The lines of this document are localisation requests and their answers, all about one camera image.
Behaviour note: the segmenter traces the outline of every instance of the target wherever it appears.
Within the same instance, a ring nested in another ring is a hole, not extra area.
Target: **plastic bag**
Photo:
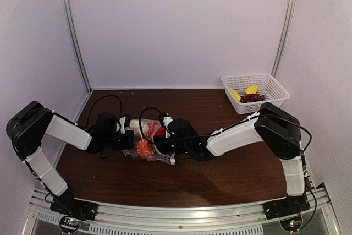
[[[141,127],[144,135],[151,141],[154,140],[154,136],[165,134],[165,129],[161,127],[159,121],[142,119]],[[162,161],[168,165],[175,165],[175,153],[170,155],[162,154],[154,144],[150,144],[142,138],[138,119],[132,119],[126,130],[133,130],[135,147],[123,150],[122,152],[125,156],[130,155],[134,159],[147,159],[150,162]]]

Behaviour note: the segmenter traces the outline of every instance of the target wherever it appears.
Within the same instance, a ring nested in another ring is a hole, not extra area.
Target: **metal frame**
[[[63,3],[64,3],[64,11],[65,11],[65,15],[66,15],[66,20],[67,20],[67,26],[68,26],[68,30],[70,33],[70,38],[71,38],[71,42],[72,42],[73,51],[75,53],[78,69],[79,69],[79,72],[81,74],[81,77],[82,77],[82,80],[84,83],[84,88],[87,93],[90,93],[92,91],[92,87],[90,86],[90,83],[89,83],[87,71],[84,66],[81,50],[80,50],[80,47],[78,44],[77,33],[76,33],[75,25],[73,22],[70,0],[63,0]]]
[[[294,10],[295,10],[295,6],[296,6],[296,0],[287,0],[286,14],[285,14],[285,18],[284,18],[284,25],[282,27],[280,42],[279,42],[279,46],[277,48],[274,65],[273,65],[273,68],[271,70],[271,75],[273,77],[276,77],[276,75],[278,73],[280,62],[282,60],[282,56],[283,56],[284,49],[285,49],[285,46],[286,46],[286,41],[287,41],[287,38],[288,38],[288,35],[289,35],[288,31],[289,31],[289,28],[290,28],[290,25],[291,25],[291,22],[292,22],[292,17],[293,17],[293,13],[294,13]]]
[[[322,209],[331,235],[340,235],[340,229],[334,214],[330,198],[325,188],[313,191],[318,209]],[[58,224],[61,215],[50,211],[50,204],[45,202],[46,191],[35,189],[30,200],[27,220],[21,228],[23,235],[30,235],[34,222],[39,219]],[[306,212],[312,212],[314,199],[310,193],[307,197],[312,205]],[[226,234],[226,232],[260,228],[265,223],[278,221],[266,220],[263,203],[259,201],[228,206],[207,207],[138,207],[108,203],[98,203],[96,221],[85,221],[80,229],[90,234]]]
[[[318,187],[318,184],[316,183],[316,181],[314,179],[313,172],[312,172],[312,169],[309,165],[309,161],[308,161],[307,157],[306,157],[306,165],[307,165],[307,173],[308,173],[309,181],[310,181],[311,185],[313,186],[313,188],[316,189]]]

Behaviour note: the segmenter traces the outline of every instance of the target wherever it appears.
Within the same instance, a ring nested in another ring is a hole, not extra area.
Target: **white wall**
[[[71,0],[93,88],[218,88],[270,72],[287,0]]]
[[[284,108],[314,140],[307,158],[324,181],[344,234],[352,226],[352,0],[297,0],[278,79]]]
[[[14,153],[7,121],[32,100],[73,118],[85,98],[62,0],[0,0],[0,227],[18,234],[35,180]],[[51,160],[59,143],[46,140]]]

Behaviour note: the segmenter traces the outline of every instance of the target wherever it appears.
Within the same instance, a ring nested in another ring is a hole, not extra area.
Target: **black cable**
[[[312,134],[309,132],[309,130],[307,130],[306,128],[302,127],[301,125],[298,125],[292,121],[288,121],[287,119],[285,118],[282,118],[282,117],[279,117],[279,116],[276,116],[276,115],[273,115],[273,114],[260,114],[260,117],[272,117],[272,118],[276,118],[276,119],[280,119],[281,121],[285,121],[293,126],[296,126],[297,128],[300,128],[301,130],[303,130],[304,132],[306,132],[309,136],[309,141],[308,143],[306,144],[306,146],[303,148],[302,150],[302,154],[304,154],[304,152],[307,150],[308,146],[310,145],[310,143],[312,142]]]
[[[89,110],[89,114],[88,114],[88,117],[87,117],[86,124],[85,124],[84,126],[78,126],[80,129],[86,129],[86,128],[88,128],[88,124],[89,124],[89,121],[90,121],[90,116],[92,115],[92,111],[93,111],[95,105],[96,105],[99,101],[101,101],[101,100],[103,100],[103,99],[105,99],[105,98],[107,98],[107,97],[114,97],[115,99],[117,99],[117,100],[120,102],[120,113],[119,113],[119,115],[122,114],[122,107],[123,107],[123,104],[122,104],[122,101],[121,101],[120,97],[118,97],[117,95],[105,95],[105,96],[102,96],[102,97],[100,97],[99,99],[97,99],[97,100],[93,103],[92,107],[91,107],[90,110]]]
[[[315,202],[315,206],[314,206],[314,210],[313,210],[313,213],[312,215],[310,216],[309,220],[303,225],[303,227],[299,228],[299,231],[301,231],[302,229],[304,229],[313,219],[316,211],[317,211],[317,206],[318,206],[318,202],[317,202],[317,198],[315,197],[315,194],[313,193],[313,190],[312,188],[310,187],[310,185],[308,184],[307,185],[308,189],[309,189],[309,192],[312,194],[313,198],[314,198],[314,202]]]
[[[142,129],[142,117],[143,117],[143,114],[144,114],[146,111],[148,111],[148,110],[155,110],[155,111],[159,112],[159,115],[160,115],[162,112],[160,111],[159,108],[156,108],[156,107],[146,107],[146,108],[144,108],[144,109],[141,111],[141,113],[139,114],[138,125],[139,125],[139,130],[141,131],[141,136],[142,136],[142,138],[145,139],[149,144],[155,145],[155,143],[154,143],[152,140],[150,140],[150,139],[147,138],[147,136],[144,134],[143,129]]]
[[[75,233],[75,232],[81,227],[81,225],[82,225],[82,220],[80,220],[81,223],[80,223],[80,225],[79,225],[78,227],[75,227],[73,230],[70,230],[70,229],[67,228],[67,231],[66,231],[66,230],[64,230],[64,229],[61,227],[61,224],[63,224],[63,223],[64,223],[64,219],[66,219],[66,218],[68,218],[68,217],[71,217],[71,216],[63,216],[62,218],[60,218],[60,220],[59,220],[59,228],[60,228],[61,231],[64,232],[64,233],[72,234],[72,233]]]
[[[50,194],[50,193],[47,193],[46,196],[45,196],[45,198],[44,198],[44,200],[45,200],[46,203],[53,204],[54,201],[48,201],[48,200],[47,200],[47,198],[48,198],[49,195],[51,195],[51,194]]]
[[[57,199],[56,195],[55,195],[46,185],[44,185],[44,186],[46,187],[46,189],[48,190],[48,192],[51,194],[51,196],[53,197],[53,199],[54,199],[57,203],[59,203],[60,206],[62,206],[62,208],[66,209],[67,212],[69,212],[69,214],[73,215],[72,211],[69,210],[66,206],[64,206],[64,205]]]

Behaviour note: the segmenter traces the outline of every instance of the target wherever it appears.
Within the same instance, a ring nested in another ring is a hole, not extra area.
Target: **red object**
[[[153,149],[145,139],[139,140],[136,148],[139,156],[143,159],[147,159],[153,155]]]
[[[160,128],[158,131],[155,132],[154,136],[162,136],[165,135],[166,130],[164,128]]]

